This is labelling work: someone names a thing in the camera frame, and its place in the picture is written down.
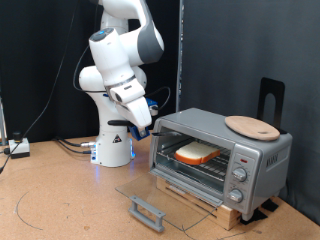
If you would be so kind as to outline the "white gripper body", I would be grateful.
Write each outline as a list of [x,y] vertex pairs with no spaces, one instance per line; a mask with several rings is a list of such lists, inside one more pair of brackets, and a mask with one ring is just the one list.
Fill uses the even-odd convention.
[[147,101],[144,97],[123,105],[125,118],[138,128],[145,128],[152,123]]

